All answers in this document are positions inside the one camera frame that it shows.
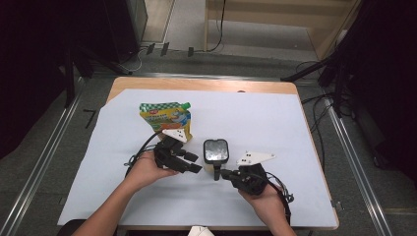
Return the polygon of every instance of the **person's left hand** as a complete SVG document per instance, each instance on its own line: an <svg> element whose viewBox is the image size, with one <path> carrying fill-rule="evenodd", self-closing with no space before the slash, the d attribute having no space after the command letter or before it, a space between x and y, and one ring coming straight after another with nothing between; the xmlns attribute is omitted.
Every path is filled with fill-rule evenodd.
<svg viewBox="0 0 417 236"><path fill-rule="evenodd" d="M153 151L142 153L123 181L124 184L137 192L158 179L178 174L177 171L171 169L158 168L154 159Z"/></svg>

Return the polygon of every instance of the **hand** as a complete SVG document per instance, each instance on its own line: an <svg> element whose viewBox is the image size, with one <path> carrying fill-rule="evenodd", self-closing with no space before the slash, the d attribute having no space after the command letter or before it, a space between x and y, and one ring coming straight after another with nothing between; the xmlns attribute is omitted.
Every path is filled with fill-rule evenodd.
<svg viewBox="0 0 417 236"><path fill-rule="evenodd" d="M254 208L257 216L273 235L295 235L286 221L284 205L271 185L267 185L258 196L249 195L241 190L239 194Z"/></svg>
<svg viewBox="0 0 417 236"><path fill-rule="evenodd" d="M158 168L153 151L146 151L136 161L128 176L123 181L123 184L129 186L134 192L137 192L158 179L176 174L178 174L177 171Z"/></svg>

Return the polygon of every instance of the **table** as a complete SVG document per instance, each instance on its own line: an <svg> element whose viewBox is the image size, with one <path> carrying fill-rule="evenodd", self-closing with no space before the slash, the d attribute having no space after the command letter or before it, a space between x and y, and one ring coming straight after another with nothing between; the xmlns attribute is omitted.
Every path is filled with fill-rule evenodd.
<svg viewBox="0 0 417 236"><path fill-rule="evenodd" d="M184 149L200 156L198 164L203 164L206 139L228 141L228 169L237 169L234 163L245 149L275 153L278 158L263 166L294 194L295 201L290 204L291 225L314 229L338 226L326 179L293 84L164 78L115 80L107 104L100 110L85 159L58 224L87 218L105 201L123 180L126 172L123 163L152 133L139 116L139 104L166 101L191 102L194 137ZM263 112L271 105L276 107L269 116L255 117L256 122L251 115L256 112L245 110L244 121L252 125L243 129L239 110L243 104L254 107L253 102L256 109ZM277 121L285 125L269 125ZM125 229L147 230L189 230L192 225L205 225L212 230L266 230L230 182L221 179L214 182L212 174L204 170L199 174L187 172L165 178L140 190L131 199L119 225Z"/></svg>
<svg viewBox="0 0 417 236"><path fill-rule="evenodd" d="M328 56L340 33L356 17L360 0L227 0L224 20L307 28L319 60ZM220 20L222 0L206 0L205 50L209 20Z"/></svg>

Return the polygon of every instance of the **metal strip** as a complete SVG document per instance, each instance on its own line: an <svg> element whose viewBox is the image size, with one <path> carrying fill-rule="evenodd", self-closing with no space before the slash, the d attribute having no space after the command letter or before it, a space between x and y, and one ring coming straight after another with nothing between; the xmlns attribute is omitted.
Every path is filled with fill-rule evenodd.
<svg viewBox="0 0 417 236"><path fill-rule="evenodd" d="M327 99L326 104L330 105L330 101ZM329 114L334 128L340 138L341 144L346 153L347 160L349 161L350 168L352 169L353 175L356 179L359 190L361 191L362 197L364 198L365 205L367 206L368 212L371 215L371 219L374 222L378 235L393 235L389 228L383 209L381 208L380 202L378 201L378 198L372 189L372 186L362 167L359 157L356 154L355 148L349 139L342 119L337 117L332 108L329 110Z"/></svg>
<svg viewBox="0 0 417 236"><path fill-rule="evenodd" d="M28 181L21 190L19 196L16 198L15 204L0 231L0 236L13 236L16 234L23 217L25 216L25 213L30 206L30 202L34 197L37 188L39 187L40 181L42 180L43 175L45 174L46 169L53 157L53 154L55 153L55 150L57 149L80 101L80 95L85 85L84 80L79 78L78 84L80 86L79 92L77 93L71 105L64 109L58 124L55 126L52 135L46 143L46 146L43 149L35 167L33 168Z"/></svg>

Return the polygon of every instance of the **gray floor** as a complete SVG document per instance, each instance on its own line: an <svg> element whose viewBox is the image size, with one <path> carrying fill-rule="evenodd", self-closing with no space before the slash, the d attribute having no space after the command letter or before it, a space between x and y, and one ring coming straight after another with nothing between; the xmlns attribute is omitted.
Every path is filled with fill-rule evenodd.
<svg viewBox="0 0 417 236"><path fill-rule="evenodd" d="M172 38L178 46L181 46L178 40L174 40L179 36L171 33L172 31L169 30L166 38ZM198 41L197 37L188 39ZM305 41L306 39L297 38L297 40ZM187 40L183 42L183 46L191 43ZM234 55L227 55L227 53L225 55L195 54L193 57L187 57L186 52L169 51L166 56L160 57L156 50L151 55L141 56L142 67L134 72L133 76L152 75L163 77L167 74L181 74L184 77L213 75L243 77L246 80L278 81L280 77L294 74L300 62L311 60L306 54L293 53L290 48L283 47L282 50L284 51L276 58L271 58L268 55L263 57L262 53L249 57L245 54L245 50L241 50L240 53L236 51ZM311 53L311 50L305 50L308 54ZM138 64L139 61L133 59L126 66L134 68ZM105 103L114 79L117 77L106 68L96 66L95 69L93 78L86 79L80 103L53 155L49 167L46 169L16 235L56 235L60 228L56 223L84 157L97 117L95 116L90 126L86 128L90 113L84 112L84 109L99 111ZM322 89L317 86L318 75L318 73L315 73L296 82L301 99L322 93ZM2 180L0 182L1 225L7 219L14 200L30 177L31 170L63 112L64 102L65 92L51 104L48 111L30 130L22 144L0 160L0 179ZM309 124L313 124L312 106L313 103L307 103L304 106ZM321 104L318 111L321 111L323 107L324 105ZM417 222L415 210L417 207L417 192L413 183L397 170L376 168L369 147L366 145L357 124L350 117L343 117L342 121L370 183L387 214L393 234L415 235L417 231L417 225L415 224ZM328 187L333 199L342 202L345 209L337 213L340 221L338 229L334 231L316 231L314 235L378 235L338 135L328 116L324 118L320 128L326 152L325 174ZM319 155L322 155L317 133L313 134L313 138ZM307 235L308 231L297 230L297 234Z"/></svg>

